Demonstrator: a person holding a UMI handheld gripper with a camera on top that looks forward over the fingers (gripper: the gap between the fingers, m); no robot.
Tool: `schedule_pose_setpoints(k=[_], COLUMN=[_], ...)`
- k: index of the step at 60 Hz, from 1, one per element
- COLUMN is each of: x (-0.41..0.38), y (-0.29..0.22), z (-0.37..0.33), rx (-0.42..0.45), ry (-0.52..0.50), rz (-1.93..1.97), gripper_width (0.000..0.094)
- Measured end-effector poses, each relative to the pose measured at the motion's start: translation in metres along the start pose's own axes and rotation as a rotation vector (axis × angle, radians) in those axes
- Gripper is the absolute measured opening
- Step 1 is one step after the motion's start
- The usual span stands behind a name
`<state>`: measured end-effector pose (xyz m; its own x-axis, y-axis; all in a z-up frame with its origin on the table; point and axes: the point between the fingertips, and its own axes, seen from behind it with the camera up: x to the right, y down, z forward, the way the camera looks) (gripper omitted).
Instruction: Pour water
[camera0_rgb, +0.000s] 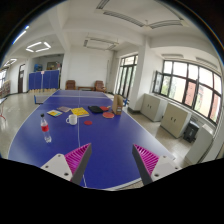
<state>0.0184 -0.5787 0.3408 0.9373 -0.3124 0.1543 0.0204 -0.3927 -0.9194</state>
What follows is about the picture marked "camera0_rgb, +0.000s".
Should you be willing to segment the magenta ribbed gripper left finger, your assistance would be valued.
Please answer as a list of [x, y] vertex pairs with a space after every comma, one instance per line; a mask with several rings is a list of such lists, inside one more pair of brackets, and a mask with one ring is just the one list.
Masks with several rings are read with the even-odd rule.
[[79, 185], [91, 154], [92, 145], [88, 143], [66, 155], [56, 154], [42, 166], [42, 169]]

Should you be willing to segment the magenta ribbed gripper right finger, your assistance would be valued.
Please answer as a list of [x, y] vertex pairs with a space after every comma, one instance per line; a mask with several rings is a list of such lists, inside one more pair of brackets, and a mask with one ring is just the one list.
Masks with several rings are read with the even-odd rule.
[[181, 170], [181, 167], [168, 156], [158, 156], [136, 144], [133, 145], [132, 154], [144, 185]]

